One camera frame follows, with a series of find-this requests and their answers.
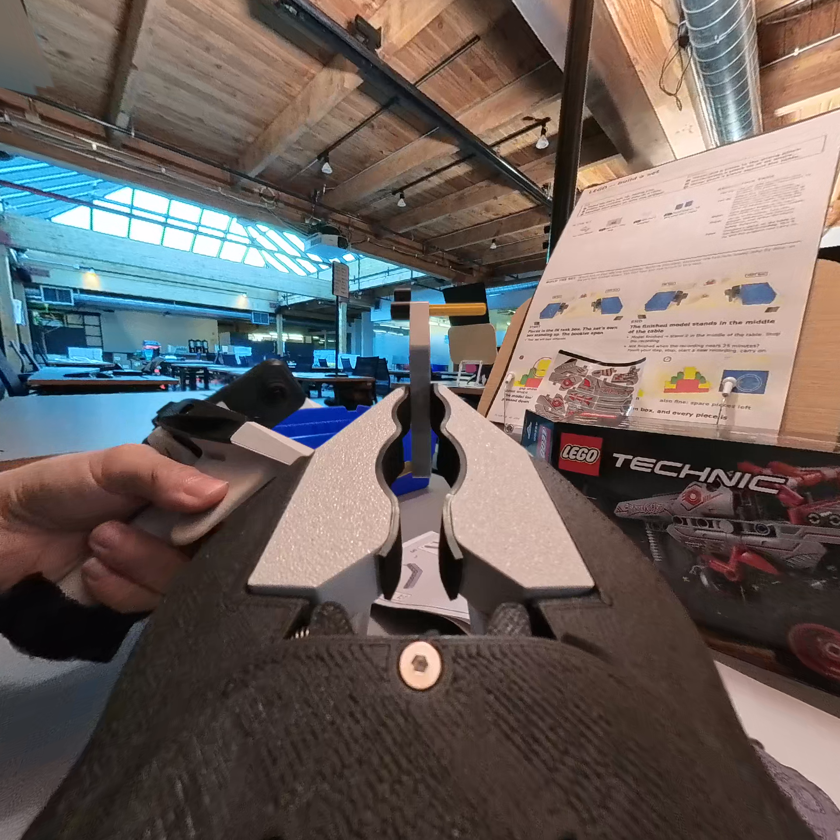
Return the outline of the long wooden table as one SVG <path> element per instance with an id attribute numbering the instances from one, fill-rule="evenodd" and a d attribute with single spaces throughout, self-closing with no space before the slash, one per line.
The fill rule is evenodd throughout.
<path id="1" fill-rule="evenodd" d="M 26 386 L 37 396 L 90 396 L 173 392 L 181 389 L 181 382 L 162 374 L 64 365 L 31 373 Z"/>

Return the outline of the open instruction booklet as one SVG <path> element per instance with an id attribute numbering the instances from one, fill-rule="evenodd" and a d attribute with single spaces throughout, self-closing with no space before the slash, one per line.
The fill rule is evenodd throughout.
<path id="1" fill-rule="evenodd" d="M 438 572 L 438 536 L 425 532 L 402 545 L 402 576 L 380 606 L 469 624 L 466 600 L 447 597 Z M 816 838 L 838 838 L 838 719 L 727 664 L 717 671 L 763 767 Z"/>

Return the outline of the printed instruction sheet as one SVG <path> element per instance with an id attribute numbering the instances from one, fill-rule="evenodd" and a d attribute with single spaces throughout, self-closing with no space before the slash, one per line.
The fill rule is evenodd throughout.
<path id="1" fill-rule="evenodd" d="M 838 175 L 838 112 L 586 189 L 511 354 L 522 429 L 563 350 L 646 358 L 633 408 L 778 432 Z"/>

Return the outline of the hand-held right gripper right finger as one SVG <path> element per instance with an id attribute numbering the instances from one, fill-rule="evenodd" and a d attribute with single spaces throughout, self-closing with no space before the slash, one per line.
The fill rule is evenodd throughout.
<path id="1" fill-rule="evenodd" d="M 462 596 L 470 631 L 499 606 L 589 595 L 595 583 L 534 460 L 453 391 L 434 385 L 430 415 L 443 502 L 439 572 Z"/>

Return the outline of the person's left hand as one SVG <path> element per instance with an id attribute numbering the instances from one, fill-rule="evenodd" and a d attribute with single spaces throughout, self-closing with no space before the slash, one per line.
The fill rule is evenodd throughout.
<path id="1" fill-rule="evenodd" d="M 42 459 L 1 475 L 1 587 L 34 574 L 83 589 L 119 613 L 158 606 L 187 555 L 129 525 L 148 506 L 192 515 L 228 484 L 145 444 Z"/>

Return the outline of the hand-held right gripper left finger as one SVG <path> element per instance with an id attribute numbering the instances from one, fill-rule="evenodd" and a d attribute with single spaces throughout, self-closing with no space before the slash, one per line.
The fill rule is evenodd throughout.
<path id="1" fill-rule="evenodd" d="M 367 632 L 371 605 L 400 579 L 392 484 L 404 471 L 409 423 L 400 387 L 314 451 L 248 578 L 251 592 L 339 604 Z"/>

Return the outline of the black toy set box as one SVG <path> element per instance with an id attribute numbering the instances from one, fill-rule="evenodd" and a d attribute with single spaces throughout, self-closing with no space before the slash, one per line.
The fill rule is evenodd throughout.
<path id="1" fill-rule="evenodd" d="M 838 696 L 838 444 L 525 412 L 521 444 L 647 555 L 717 652 Z"/>

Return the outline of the silver air duct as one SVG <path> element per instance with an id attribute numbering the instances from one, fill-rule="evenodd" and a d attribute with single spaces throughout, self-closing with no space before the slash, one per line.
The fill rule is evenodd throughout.
<path id="1" fill-rule="evenodd" d="M 681 1 L 700 95 L 717 144 L 763 132 L 754 1 Z"/>

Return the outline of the blue plastic bin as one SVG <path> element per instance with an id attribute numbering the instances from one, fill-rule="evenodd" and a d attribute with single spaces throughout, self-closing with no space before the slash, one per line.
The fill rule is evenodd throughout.
<path id="1" fill-rule="evenodd" d="M 327 441 L 342 432 L 343 429 L 353 424 L 371 409 L 371 406 L 358 406 L 354 409 L 349 409 L 342 406 L 305 405 L 279 424 L 273 426 L 272 429 L 280 435 L 316 449 L 326 444 Z M 396 498 L 401 498 L 411 492 L 427 489 L 430 478 L 413 476 L 413 468 L 411 466 L 413 454 L 412 434 L 410 431 L 411 402 L 409 398 L 399 407 L 398 416 L 403 423 L 402 454 L 404 468 L 394 478 L 393 483 L 390 485 L 390 490 Z"/>

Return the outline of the toy sticker sheet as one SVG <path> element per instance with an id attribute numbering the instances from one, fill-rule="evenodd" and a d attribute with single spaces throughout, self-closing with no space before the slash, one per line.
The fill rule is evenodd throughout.
<path id="1" fill-rule="evenodd" d="M 638 399 L 646 358 L 604 362 L 559 351 L 542 378 L 532 410 L 555 422 L 628 419 Z"/>

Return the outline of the black office chair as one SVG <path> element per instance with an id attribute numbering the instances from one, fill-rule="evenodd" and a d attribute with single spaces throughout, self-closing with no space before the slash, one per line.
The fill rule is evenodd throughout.
<path id="1" fill-rule="evenodd" d="M 357 356 L 353 373 L 359 377 L 368 377 L 371 384 L 371 400 L 377 402 L 379 397 L 387 396 L 392 389 L 392 378 L 388 370 L 387 360 L 381 356 Z"/>

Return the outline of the black metal post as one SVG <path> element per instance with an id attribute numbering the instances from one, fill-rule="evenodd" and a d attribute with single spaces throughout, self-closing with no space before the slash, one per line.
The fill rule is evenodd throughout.
<path id="1" fill-rule="evenodd" d="M 570 2 L 547 260 L 550 260 L 574 209 L 594 5 L 594 1 Z"/>

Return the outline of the grey desk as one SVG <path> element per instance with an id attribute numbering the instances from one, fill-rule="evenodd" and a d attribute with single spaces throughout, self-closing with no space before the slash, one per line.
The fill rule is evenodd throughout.
<path id="1" fill-rule="evenodd" d="M 816 838 L 653 565 L 534 463 L 589 595 L 357 633 L 203 541 L 110 662 L 13 654 L 2 838 Z"/>

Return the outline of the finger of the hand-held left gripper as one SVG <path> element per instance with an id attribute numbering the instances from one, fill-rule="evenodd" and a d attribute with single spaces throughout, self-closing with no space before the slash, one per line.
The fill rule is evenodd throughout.
<path id="1" fill-rule="evenodd" d="M 242 423 L 231 434 L 229 442 L 284 466 L 291 466 L 300 459 L 309 458 L 314 452 L 313 448 L 255 422 Z"/>

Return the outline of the black and tan board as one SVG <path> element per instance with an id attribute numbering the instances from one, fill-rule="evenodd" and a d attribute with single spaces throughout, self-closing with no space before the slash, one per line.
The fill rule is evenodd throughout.
<path id="1" fill-rule="evenodd" d="M 483 282 L 445 288 L 448 348 L 456 386 L 485 384 L 497 359 L 497 333 L 490 322 Z"/>

